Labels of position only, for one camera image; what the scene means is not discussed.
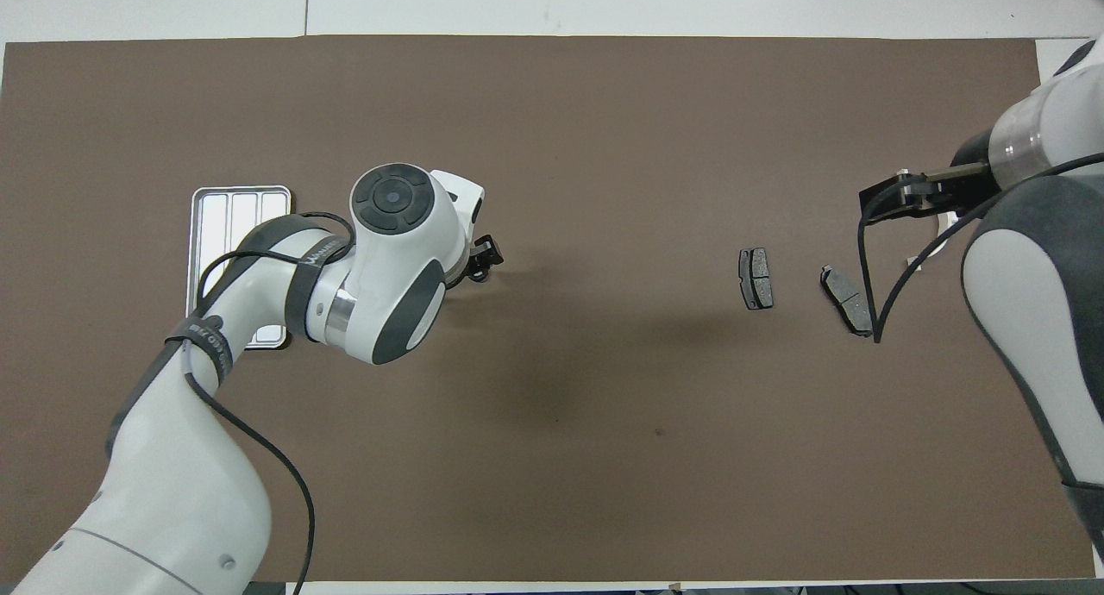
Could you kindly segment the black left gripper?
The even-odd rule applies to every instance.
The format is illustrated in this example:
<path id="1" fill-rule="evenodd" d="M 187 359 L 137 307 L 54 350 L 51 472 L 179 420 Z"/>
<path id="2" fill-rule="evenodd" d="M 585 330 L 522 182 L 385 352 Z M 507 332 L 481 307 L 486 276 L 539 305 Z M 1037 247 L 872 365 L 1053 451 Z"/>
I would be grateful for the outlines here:
<path id="1" fill-rule="evenodd" d="M 481 236 L 473 241 L 467 258 L 461 264 L 461 270 L 445 280 L 446 287 L 456 287 L 465 279 L 473 281 L 486 281 L 489 276 L 489 267 L 501 265 L 505 262 L 502 253 L 492 236 Z"/>

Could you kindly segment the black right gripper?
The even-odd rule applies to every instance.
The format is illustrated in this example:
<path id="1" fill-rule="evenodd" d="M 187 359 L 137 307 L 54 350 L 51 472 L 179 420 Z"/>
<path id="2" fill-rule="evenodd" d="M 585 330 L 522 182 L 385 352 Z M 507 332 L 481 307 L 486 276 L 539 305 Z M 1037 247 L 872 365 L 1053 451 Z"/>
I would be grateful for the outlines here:
<path id="1" fill-rule="evenodd" d="M 902 179 L 903 176 L 891 176 L 861 191 L 861 226 L 901 216 L 934 216 L 947 211 L 965 216 L 994 196 L 994 176 L 989 164 L 983 162 L 910 174 L 906 176 L 907 184 L 900 190 L 898 182 Z"/>

